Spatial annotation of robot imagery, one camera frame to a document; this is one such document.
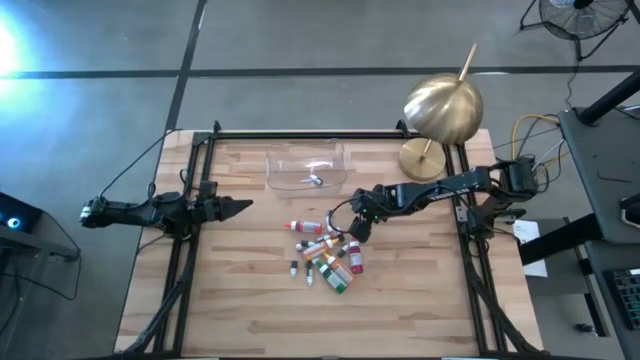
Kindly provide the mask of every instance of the concrete floor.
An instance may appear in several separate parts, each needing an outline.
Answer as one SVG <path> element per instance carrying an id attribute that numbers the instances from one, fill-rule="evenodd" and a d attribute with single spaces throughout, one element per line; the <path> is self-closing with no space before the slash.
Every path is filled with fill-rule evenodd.
<path id="1" fill-rule="evenodd" d="M 196 5 L 196 0 L 5 0 L 0 2 L 0 74 L 178 70 Z M 517 31 L 525 7 L 509 0 L 209 1 L 192 67 L 450 67 L 464 61 L 474 41 L 479 43 L 474 66 L 571 66 L 571 43 L 544 29 Z M 530 21 L 536 20 L 533 11 Z M 638 30 L 631 19 L 585 64 L 637 64 Z M 588 105 L 628 75 L 606 71 L 579 74 L 572 103 Z M 569 77 L 472 75 L 485 102 L 483 127 L 494 144 L 509 141 L 522 114 L 565 109 Z M 390 128 L 402 118 L 405 96 L 420 78 L 190 79 L 177 126 L 209 129 L 218 120 L 226 129 Z M 67 302 L 34 291 L 37 301 L 18 319 L 7 358 L 111 352 L 140 229 L 87 230 L 77 219 L 84 201 L 162 134 L 175 87 L 175 78 L 0 79 L 0 152 L 10 154 L 0 157 L 0 191 L 53 214 L 83 255 L 78 298 Z M 640 97 L 627 103 L 640 103 Z M 525 153 L 540 156 L 559 138 L 554 132 L 532 139 Z M 142 200 L 158 153 L 143 158 L 108 196 Z M 496 153 L 507 157 L 509 147 Z M 563 159 L 561 179 L 524 207 L 530 218 L 591 212 L 570 158 Z M 74 271 L 72 265 L 58 265 L 47 280 L 70 292 Z M 583 301 L 533 295 L 547 350 L 621 357 L 615 339 L 594 343 L 573 333 L 576 319 L 588 322 Z"/>

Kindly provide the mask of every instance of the clear plastic container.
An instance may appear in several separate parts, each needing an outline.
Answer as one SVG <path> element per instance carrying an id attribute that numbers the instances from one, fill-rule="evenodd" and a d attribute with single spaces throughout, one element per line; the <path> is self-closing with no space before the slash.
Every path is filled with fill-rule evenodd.
<path id="1" fill-rule="evenodd" d="M 267 149 L 267 183 L 279 198 L 336 195 L 346 180 L 344 146 L 335 140 Z"/>

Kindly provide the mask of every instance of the brass lamp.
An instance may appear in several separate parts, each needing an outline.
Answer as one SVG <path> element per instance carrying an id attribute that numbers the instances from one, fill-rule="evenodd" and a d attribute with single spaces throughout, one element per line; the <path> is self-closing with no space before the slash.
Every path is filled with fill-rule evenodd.
<path id="1" fill-rule="evenodd" d="M 445 165 L 441 146 L 463 144 L 480 127 L 482 96 L 465 80 L 476 52 L 473 44 L 460 74 L 438 74 L 419 82 L 407 99 L 404 113 L 425 139 L 412 139 L 402 146 L 400 168 L 410 178 L 428 181 L 438 176 Z"/>

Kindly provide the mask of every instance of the lamp base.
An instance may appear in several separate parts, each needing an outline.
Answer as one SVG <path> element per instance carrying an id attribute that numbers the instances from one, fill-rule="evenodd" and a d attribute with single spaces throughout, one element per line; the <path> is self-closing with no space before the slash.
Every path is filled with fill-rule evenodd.
<path id="1" fill-rule="evenodd" d="M 431 181 L 444 170 L 446 158 L 442 145 L 434 142 L 424 152 L 429 139 L 411 139 L 400 150 L 400 169 L 416 181 Z"/>

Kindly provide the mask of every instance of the wooden table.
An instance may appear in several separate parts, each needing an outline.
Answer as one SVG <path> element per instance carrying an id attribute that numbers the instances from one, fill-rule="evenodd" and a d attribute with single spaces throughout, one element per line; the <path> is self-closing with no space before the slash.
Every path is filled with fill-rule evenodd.
<path id="1" fill-rule="evenodd" d="M 192 131 L 180 131 L 167 137 L 156 177 L 158 193 L 181 191 L 178 172 L 186 167 L 192 136 Z M 283 223 L 323 221 L 328 209 L 358 187 L 410 181 L 398 168 L 403 141 L 341 142 L 349 177 L 339 195 L 279 200 L 266 184 L 267 147 L 304 141 L 216 141 L 210 178 L 219 183 L 218 194 L 253 199 L 254 204 L 228 221 L 203 226 L 184 356 L 478 354 L 451 201 L 375 225 L 362 246 L 365 272 L 344 294 L 333 292 L 317 272 L 313 286 L 307 287 L 304 261 L 294 246 L 314 236 L 287 230 Z M 466 148 L 471 167 L 495 162 L 487 130 L 480 130 Z M 478 202 L 485 197 L 478 195 Z M 145 229 L 141 244 L 158 234 Z M 504 235 L 490 242 L 498 301 L 527 340 L 541 348 L 516 243 Z M 160 305 L 170 248 L 168 239 L 161 240 L 137 257 L 117 351 L 132 343 Z M 294 279 L 289 275 L 292 260 L 300 261 Z M 486 309 L 483 318 L 488 319 Z M 493 345 L 490 321 L 484 323 Z"/>

